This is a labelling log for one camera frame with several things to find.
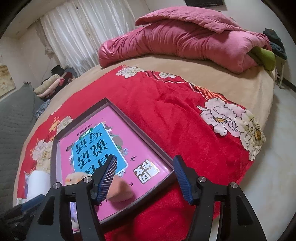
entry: gray mattress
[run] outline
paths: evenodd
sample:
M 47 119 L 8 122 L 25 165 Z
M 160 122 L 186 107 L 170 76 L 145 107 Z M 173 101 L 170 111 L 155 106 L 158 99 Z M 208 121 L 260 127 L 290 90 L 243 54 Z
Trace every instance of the gray mattress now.
M 12 208 L 22 146 L 36 122 L 34 113 L 42 103 L 31 84 L 24 84 L 0 101 L 0 212 Z

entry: pink comforter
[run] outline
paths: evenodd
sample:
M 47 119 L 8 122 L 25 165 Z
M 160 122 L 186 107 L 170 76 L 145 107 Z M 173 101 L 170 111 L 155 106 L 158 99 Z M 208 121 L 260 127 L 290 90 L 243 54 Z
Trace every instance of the pink comforter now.
M 99 49 L 102 67 L 147 54 L 210 59 L 234 73 L 257 63 L 247 53 L 255 46 L 271 50 L 264 34 L 243 30 L 222 13 L 197 7 L 170 7 L 136 21 L 148 24 L 111 39 Z

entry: white curtain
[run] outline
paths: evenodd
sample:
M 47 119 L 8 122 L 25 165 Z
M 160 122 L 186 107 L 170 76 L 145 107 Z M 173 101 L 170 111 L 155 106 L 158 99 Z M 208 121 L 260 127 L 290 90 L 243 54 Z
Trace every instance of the white curtain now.
M 54 56 L 54 51 L 53 51 L 52 47 L 50 46 L 50 43 L 48 42 L 48 39 L 44 33 L 44 29 L 42 27 L 40 20 L 34 22 L 32 24 L 32 26 L 35 27 L 37 36 L 39 37 L 41 43 L 43 44 L 43 46 L 45 48 L 45 54 L 49 58 L 52 58 Z
M 103 42 L 133 30 L 135 23 L 126 0 L 73 0 L 40 20 L 62 67 L 79 75 L 99 64 Z

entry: green cloth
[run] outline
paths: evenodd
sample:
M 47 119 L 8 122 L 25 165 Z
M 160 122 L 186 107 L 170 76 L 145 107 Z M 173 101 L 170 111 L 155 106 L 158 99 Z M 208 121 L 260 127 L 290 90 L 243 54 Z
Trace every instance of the green cloth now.
M 272 51 L 260 48 L 258 46 L 251 49 L 248 55 L 255 60 L 258 65 L 264 66 L 265 69 L 273 71 L 276 66 L 276 58 Z

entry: dark clothing pile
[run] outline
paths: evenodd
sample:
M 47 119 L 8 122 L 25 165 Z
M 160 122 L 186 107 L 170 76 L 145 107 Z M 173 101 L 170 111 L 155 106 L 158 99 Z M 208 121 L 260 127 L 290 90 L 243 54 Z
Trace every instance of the dark clothing pile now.
M 283 59 L 287 59 L 285 47 L 281 41 L 281 38 L 276 34 L 276 32 L 272 29 L 266 28 L 263 33 L 268 37 L 270 41 L 272 52 Z

